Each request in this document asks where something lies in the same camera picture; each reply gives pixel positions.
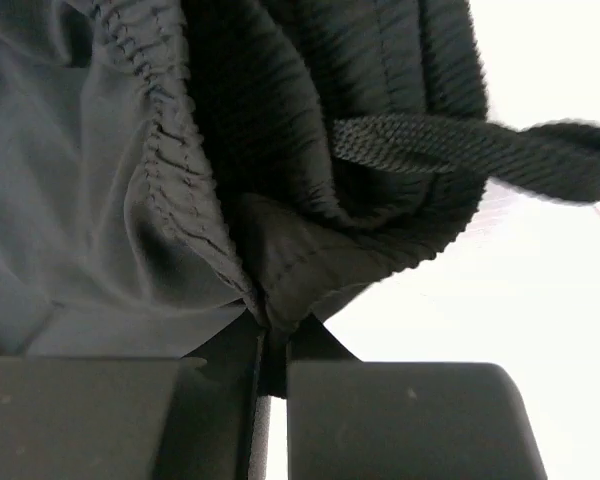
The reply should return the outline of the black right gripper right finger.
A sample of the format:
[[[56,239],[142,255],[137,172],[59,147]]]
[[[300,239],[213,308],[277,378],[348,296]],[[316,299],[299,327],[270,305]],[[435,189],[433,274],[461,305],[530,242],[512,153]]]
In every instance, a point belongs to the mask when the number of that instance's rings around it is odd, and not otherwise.
[[[520,392],[498,365],[363,362],[314,318],[286,360],[292,479],[547,476]]]

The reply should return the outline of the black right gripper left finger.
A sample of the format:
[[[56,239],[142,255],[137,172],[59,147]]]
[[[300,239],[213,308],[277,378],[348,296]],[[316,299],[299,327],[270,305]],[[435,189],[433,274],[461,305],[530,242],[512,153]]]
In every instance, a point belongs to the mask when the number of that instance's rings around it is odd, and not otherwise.
[[[189,357],[0,357],[0,480],[260,479],[264,334],[239,319]]]

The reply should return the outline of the black shorts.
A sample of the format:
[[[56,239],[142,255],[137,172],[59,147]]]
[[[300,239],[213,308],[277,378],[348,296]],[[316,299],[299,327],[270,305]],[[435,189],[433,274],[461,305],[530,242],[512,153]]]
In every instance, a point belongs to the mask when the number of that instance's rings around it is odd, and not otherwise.
[[[600,127],[489,122],[464,1],[0,1],[0,354],[281,344],[489,179],[600,201]]]

